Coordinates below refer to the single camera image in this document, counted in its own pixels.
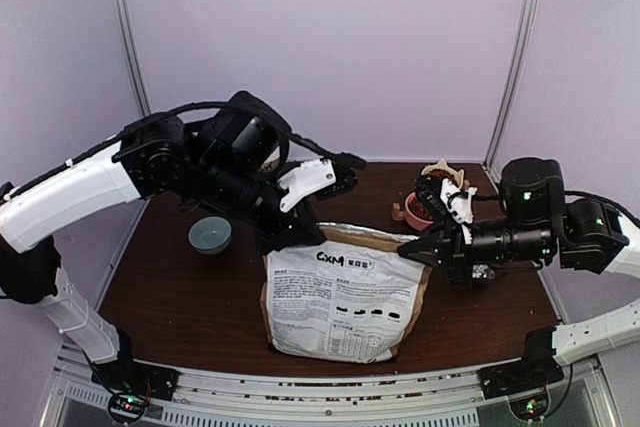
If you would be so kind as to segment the silver metal food scoop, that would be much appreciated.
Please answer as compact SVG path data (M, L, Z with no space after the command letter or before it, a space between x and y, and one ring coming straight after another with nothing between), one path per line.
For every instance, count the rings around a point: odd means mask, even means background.
M473 280L494 280L496 272L486 264L478 264L472 267Z

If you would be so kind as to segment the brown dog food bag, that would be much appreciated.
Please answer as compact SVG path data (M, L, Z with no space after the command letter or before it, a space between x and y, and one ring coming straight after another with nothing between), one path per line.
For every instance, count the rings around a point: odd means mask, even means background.
M269 343L297 357L371 364L397 356L423 307L431 268L399 256L411 236L324 223L317 246L264 256Z

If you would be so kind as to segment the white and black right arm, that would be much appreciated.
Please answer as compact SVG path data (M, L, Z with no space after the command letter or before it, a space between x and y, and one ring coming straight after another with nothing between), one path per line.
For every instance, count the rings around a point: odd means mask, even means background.
M397 252L444 270L453 285L469 287L476 265L527 261L549 265L558 260L563 268L594 274L639 275L638 218L610 199L566 190L553 159L523 157L503 168L498 219L473 222L474 190L462 191L447 179L423 175L415 193L434 224ZM531 332L519 360L480 373L490 384L503 374L530 389L561 379L564 367L577 360L638 339L639 304L631 302L580 323Z

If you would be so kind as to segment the right arm base board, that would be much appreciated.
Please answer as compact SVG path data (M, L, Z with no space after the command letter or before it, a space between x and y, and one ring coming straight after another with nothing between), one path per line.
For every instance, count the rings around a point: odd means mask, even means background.
M514 397L509 399L511 414L523 422L536 422L547 415L550 396L546 392Z

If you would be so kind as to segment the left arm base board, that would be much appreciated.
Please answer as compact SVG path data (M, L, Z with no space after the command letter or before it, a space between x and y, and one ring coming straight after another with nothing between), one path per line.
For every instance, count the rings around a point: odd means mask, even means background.
M139 395L116 392L107 402L107 413L118 423L132 423L140 420L148 407L149 401Z

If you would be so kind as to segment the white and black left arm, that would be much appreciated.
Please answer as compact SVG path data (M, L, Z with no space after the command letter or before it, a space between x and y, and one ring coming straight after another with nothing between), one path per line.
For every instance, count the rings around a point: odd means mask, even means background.
M316 245L324 234L309 207L336 180L334 156L287 167L291 144L315 149L266 103L241 91L207 101L210 118L184 122L182 109L124 127L64 165L1 189L1 287L40 307L83 351L90 366L123 391L144 380L129 337L76 292L54 243L55 232L94 213L165 192L251 225L262 252Z

